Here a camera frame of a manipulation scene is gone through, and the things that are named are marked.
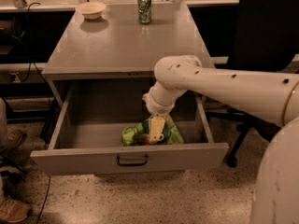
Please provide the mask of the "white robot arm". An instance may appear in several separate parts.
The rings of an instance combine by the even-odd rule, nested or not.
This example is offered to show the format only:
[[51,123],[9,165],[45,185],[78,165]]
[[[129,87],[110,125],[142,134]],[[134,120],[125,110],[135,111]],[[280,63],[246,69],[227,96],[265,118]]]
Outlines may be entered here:
[[299,75],[205,68],[192,55],[162,58],[154,75],[144,95],[152,115],[195,91],[280,127],[261,161],[249,224],[299,224]]

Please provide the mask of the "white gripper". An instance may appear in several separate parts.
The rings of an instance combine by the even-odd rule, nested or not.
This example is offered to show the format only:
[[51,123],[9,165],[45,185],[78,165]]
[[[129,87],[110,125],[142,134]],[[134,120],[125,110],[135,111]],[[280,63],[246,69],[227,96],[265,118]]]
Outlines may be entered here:
[[[174,108],[176,100],[186,91],[180,89],[168,89],[160,82],[155,84],[145,93],[142,100],[146,108],[153,116],[167,116]],[[158,143],[164,139],[163,129],[165,119],[163,117],[153,117],[149,120],[149,142]]]

